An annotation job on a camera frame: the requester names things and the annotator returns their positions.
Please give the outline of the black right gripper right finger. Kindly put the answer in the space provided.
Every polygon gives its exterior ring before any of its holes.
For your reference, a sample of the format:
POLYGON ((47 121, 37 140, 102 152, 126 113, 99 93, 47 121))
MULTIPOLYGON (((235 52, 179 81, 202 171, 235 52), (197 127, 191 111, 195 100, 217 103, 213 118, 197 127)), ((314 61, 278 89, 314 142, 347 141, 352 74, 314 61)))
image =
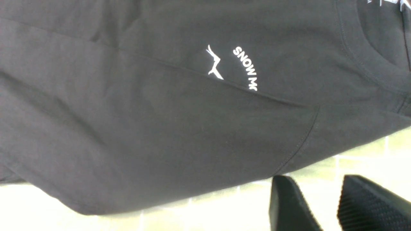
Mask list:
POLYGON ((344 231, 409 231, 409 201, 360 175, 345 175, 337 211, 344 231))

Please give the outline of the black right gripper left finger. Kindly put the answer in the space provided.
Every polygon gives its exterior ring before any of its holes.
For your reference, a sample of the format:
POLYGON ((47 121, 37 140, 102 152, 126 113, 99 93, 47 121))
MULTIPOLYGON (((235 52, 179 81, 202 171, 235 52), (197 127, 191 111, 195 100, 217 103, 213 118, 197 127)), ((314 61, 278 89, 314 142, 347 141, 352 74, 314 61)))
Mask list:
POLYGON ((272 231, 321 231, 297 183, 289 176, 275 175, 269 206, 272 231))

